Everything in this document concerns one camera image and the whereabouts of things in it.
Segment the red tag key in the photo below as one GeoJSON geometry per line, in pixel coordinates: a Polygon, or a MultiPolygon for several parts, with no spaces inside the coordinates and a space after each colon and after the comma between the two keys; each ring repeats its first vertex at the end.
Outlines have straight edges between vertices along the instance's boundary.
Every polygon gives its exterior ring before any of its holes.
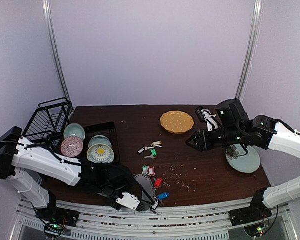
{"type": "Polygon", "coordinates": [[[156,189],[160,188],[162,186],[162,183],[163,183],[163,179],[162,178],[158,178],[155,180],[155,183],[154,183],[154,187],[156,189]]]}
{"type": "Polygon", "coordinates": [[[148,168],[148,175],[151,176],[151,177],[154,177],[156,175],[154,166],[150,166],[148,168]]]}

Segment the blue tag key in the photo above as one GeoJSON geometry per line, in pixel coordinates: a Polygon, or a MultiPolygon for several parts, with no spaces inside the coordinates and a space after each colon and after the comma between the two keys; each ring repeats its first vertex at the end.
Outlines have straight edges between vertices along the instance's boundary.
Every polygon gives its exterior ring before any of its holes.
{"type": "Polygon", "coordinates": [[[165,204],[163,203],[163,200],[165,200],[165,199],[167,199],[169,197],[170,197],[170,194],[168,192],[164,192],[164,193],[159,194],[156,197],[156,200],[164,207],[165,204]]]}

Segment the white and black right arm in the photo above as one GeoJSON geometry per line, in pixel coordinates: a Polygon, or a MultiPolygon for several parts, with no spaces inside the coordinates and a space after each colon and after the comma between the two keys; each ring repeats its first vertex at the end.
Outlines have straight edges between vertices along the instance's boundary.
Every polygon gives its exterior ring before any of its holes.
{"type": "MultiPolygon", "coordinates": [[[[221,127],[211,131],[197,130],[186,145],[198,152],[240,144],[243,148],[255,146],[264,150],[283,152],[300,159],[300,132],[280,119],[258,115],[249,119],[241,101],[237,98],[219,103],[215,110],[221,127]]],[[[258,190],[246,210],[249,220],[258,220],[266,208],[300,198],[300,176],[275,187],[258,190]]]]}

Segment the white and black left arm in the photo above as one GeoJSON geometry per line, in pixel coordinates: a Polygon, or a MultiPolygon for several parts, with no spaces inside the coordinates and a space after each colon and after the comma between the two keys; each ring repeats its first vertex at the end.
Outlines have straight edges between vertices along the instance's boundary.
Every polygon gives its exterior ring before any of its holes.
{"type": "Polygon", "coordinates": [[[49,147],[22,137],[21,129],[13,127],[0,138],[0,179],[12,180],[23,169],[57,179],[87,194],[99,195],[118,211],[122,208],[154,211],[158,206],[155,197],[127,167],[56,154],[49,147]]]}

